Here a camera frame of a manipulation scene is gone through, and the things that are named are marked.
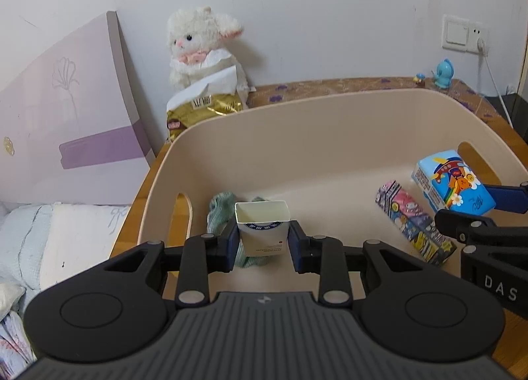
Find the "blue cartoon tissue pack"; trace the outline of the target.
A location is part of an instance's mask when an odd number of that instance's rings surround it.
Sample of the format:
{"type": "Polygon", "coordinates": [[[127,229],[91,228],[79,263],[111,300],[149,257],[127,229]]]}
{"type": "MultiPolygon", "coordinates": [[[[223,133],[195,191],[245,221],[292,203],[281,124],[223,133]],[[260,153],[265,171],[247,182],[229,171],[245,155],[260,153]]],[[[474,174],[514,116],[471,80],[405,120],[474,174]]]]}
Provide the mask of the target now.
{"type": "Polygon", "coordinates": [[[484,216],[496,207],[496,202],[476,173],[453,149],[419,160],[412,179],[434,212],[447,209],[484,216]]]}

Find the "long cartoon sticker box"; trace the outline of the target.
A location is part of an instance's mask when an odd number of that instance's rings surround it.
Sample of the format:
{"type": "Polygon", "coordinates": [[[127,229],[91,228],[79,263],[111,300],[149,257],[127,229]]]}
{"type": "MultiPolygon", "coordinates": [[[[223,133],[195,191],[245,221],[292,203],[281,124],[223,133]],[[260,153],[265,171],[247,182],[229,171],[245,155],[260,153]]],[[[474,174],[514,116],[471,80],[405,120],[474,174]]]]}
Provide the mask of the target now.
{"type": "Polygon", "coordinates": [[[455,253],[456,245],[439,232],[434,219],[400,183],[382,185],[375,202],[427,263],[442,266],[455,253]]]}

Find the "white paper carton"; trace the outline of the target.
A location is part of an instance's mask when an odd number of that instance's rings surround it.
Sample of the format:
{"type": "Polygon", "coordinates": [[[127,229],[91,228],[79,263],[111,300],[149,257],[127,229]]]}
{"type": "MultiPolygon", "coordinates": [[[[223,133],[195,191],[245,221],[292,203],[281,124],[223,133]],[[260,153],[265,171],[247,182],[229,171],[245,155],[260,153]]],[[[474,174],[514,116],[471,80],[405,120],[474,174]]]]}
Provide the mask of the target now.
{"type": "Polygon", "coordinates": [[[237,202],[235,219],[246,256],[263,258],[285,252],[291,219],[285,201],[237,202]]]}

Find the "black side cabinet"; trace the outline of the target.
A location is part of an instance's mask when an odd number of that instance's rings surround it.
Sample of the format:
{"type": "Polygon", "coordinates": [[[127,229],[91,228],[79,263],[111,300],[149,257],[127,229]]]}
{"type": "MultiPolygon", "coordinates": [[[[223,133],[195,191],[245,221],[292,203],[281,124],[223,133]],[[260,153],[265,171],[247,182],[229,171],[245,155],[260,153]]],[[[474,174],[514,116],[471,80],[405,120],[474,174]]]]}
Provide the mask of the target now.
{"type": "MultiPolygon", "coordinates": [[[[514,125],[514,130],[523,138],[523,140],[528,142],[528,103],[525,99],[519,96],[517,93],[510,93],[501,96],[508,115],[514,125]]],[[[494,109],[501,115],[504,119],[508,121],[506,113],[500,103],[499,97],[487,97],[489,103],[493,106],[494,109]]]]}

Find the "white pillow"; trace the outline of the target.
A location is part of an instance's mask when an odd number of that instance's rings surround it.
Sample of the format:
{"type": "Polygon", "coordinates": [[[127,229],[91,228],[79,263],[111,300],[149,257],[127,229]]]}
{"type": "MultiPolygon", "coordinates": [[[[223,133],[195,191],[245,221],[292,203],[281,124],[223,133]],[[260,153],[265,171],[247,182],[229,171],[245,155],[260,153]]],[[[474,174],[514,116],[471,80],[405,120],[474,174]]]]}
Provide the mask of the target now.
{"type": "Polygon", "coordinates": [[[40,289],[107,260],[130,208],[56,203],[40,265],[40,289]]]}

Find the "gold snack bag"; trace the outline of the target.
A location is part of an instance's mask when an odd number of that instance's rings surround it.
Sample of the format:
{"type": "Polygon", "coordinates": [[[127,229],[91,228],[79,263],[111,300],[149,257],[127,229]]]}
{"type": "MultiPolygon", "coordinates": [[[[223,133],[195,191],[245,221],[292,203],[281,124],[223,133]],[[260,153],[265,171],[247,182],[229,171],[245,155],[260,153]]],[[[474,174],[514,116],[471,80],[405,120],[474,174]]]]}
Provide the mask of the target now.
{"type": "Polygon", "coordinates": [[[181,100],[180,95],[175,95],[166,106],[168,139],[172,143],[195,124],[241,112],[245,107],[245,102],[237,93],[200,94],[189,100],[181,100]]]}

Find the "blue plastic toy figure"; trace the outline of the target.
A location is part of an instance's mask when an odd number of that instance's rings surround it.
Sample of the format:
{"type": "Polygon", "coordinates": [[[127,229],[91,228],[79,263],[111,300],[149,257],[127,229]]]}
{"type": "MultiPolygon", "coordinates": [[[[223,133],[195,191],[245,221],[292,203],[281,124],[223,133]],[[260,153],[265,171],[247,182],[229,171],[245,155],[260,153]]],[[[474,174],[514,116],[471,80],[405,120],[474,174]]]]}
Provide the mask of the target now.
{"type": "Polygon", "coordinates": [[[448,58],[442,60],[432,72],[434,84],[441,90],[448,90],[451,87],[454,77],[454,66],[448,58]]]}

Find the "tiny brown toy figure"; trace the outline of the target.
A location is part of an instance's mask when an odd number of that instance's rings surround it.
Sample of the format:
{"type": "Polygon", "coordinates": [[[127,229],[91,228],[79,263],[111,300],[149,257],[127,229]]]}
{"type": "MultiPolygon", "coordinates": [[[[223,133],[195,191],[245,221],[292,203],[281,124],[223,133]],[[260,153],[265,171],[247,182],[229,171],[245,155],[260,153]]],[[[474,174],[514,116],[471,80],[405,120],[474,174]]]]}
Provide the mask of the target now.
{"type": "Polygon", "coordinates": [[[424,74],[417,74],[415,75],[415,77],[412,79],[414,81],[414,83],[418,86],[418,87],[424,87],[425,86],[425,75],[424,74]]]}

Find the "floral table mat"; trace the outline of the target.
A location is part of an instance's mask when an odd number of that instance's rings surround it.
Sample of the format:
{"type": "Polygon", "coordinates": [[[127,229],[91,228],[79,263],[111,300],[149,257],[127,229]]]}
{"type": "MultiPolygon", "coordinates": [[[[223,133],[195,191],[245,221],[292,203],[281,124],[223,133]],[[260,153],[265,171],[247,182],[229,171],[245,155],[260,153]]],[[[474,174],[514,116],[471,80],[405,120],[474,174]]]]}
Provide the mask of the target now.
{"type": "Polygon", "coordinates": [[[247,105],[249,108],[257,108],[290,100],[302,100],[348,92],[401,89],[426,89],[440,92],[456,100],[485,123],[488,123],[489,119],[499,116],[499,109],[496,109],[489,100],[486,100],[461,80],[454,79],[450,88],[443,90],[436,86],[431,78],[416,82],[411,76],[296,81],[260,86],[249,94],[247,105]]]}

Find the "lilac bed headboard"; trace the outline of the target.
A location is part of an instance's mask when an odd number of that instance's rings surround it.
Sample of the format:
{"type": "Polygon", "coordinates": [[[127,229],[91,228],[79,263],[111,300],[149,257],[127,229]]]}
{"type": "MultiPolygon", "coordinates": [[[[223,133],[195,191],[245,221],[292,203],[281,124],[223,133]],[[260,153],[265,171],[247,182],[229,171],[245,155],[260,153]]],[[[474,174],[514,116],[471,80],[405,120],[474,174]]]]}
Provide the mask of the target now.
{"type": "Polygon", "coordinates": [[[1,92],[3,202],[128,205],[153,159],[113,11],[63,38],[1,92]]]}

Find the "light blue blanket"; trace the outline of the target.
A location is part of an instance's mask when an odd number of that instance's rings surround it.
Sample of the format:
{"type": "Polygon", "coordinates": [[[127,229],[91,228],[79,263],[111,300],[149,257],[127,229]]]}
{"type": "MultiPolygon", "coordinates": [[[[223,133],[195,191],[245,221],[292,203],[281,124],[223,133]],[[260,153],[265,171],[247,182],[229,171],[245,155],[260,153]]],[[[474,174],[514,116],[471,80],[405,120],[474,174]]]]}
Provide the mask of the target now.
{"type": "Polygon", "coordinates": [[[39,274],[50,232],[51,205],[26,205],[1,223],[1,278],[26,288],[40,288],[39,274]]]}

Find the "floral bed sheet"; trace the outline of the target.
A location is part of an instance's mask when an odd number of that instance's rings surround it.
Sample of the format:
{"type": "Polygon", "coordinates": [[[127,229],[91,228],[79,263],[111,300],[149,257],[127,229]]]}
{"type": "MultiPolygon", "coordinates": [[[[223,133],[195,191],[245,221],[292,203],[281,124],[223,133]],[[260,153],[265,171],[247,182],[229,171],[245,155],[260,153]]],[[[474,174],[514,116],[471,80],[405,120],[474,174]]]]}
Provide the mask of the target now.
{"type": "Polygon", "coordinates": [[[0,326],[1,379],[14,379],[37,360],[19,315],[10,311],[0,326]]]}

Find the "white plush lamb toy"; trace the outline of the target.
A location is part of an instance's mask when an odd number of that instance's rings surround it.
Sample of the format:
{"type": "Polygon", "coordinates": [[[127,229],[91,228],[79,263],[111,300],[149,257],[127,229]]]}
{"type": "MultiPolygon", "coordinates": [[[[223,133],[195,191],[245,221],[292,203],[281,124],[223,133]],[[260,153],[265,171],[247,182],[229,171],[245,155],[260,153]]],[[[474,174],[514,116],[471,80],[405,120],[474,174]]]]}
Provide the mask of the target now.
{"type": "Polygon", "coordinates": [[[225,47],[227,41],[241,35],[243,30],[235,17],[215,14],[209,7],[179,9],[171,14],[166,36],[171,55],[169,82],[174,91],[184,90],[196,81],[233,66],[237,77],[236,92],[248,93],[244,69],[225,47]]]}

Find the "white wall switch socket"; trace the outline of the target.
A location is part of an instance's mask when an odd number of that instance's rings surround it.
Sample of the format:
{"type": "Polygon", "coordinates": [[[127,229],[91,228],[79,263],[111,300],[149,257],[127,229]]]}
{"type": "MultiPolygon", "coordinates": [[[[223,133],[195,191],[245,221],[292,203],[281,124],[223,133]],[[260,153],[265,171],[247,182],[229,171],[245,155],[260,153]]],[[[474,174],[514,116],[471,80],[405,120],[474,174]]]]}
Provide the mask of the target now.
{"type": "Polygon", "coordinates": [[[441,47],[464,53],[486,55],[489,47],[489,29],[483,23],[443,15],[441,47]]]}

